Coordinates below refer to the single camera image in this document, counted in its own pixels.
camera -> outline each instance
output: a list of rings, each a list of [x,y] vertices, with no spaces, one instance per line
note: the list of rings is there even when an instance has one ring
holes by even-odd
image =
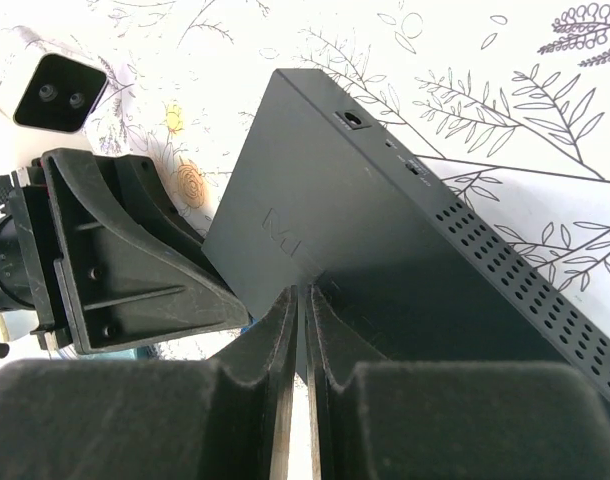
[[[54,148],[91,150],[81,129],[107,86],[88,55],[26,26],[0,30],[0,168]]]

